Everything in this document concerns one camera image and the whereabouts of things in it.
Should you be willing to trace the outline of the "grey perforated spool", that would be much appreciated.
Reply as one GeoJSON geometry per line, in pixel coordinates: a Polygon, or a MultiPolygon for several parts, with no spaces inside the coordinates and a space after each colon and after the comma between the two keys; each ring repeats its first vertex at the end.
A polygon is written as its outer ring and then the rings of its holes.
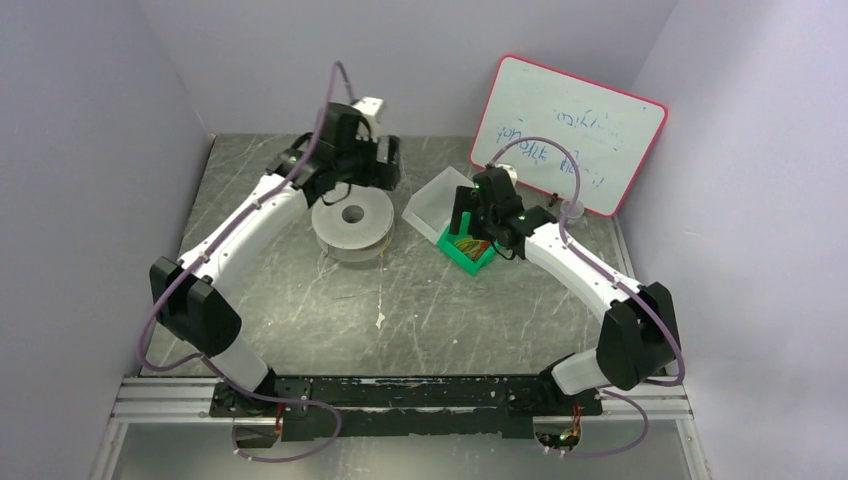
{"type": "Polygon", "coordinates": [[[394,229],[395,209],[378,188],[338,184],[311,209],[311,223],[321,249],[343,263],[380,256],[394,229]]]}

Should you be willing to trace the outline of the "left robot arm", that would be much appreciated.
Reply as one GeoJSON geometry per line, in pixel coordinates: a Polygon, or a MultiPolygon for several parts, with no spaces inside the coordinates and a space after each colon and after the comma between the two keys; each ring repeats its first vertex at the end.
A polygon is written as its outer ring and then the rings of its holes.
{"type": "Polygon", "coordinates": [[[241,317],[226,299],[236,273],[337,185],[397,186],[398,137],[387,136],[387,155],[378,153],[384,110],[377,97],[328,103],[317,127],[274,157],[247,198],[206,239],[150,267],[157,323],[251,400],[274,396],[276,375],[245,340],[241,317]]]}

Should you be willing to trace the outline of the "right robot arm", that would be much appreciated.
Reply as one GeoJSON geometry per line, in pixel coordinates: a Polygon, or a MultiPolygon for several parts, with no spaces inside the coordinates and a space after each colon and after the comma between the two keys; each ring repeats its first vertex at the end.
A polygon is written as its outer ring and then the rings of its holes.
{"type": "Polygon", "coordinates": [[[656,374],[675,363],[678,385],[685,376],[671,292],[615,270],[581,245],[542,206],[526,207],[512,174],[488,167],[470,185],[456,188],[448,228],[509,252],[552,275],[600,322],[596,347],[569,354],[544,370],[565,395],[612,386],[628,391],[657,384],[656,374]]]}

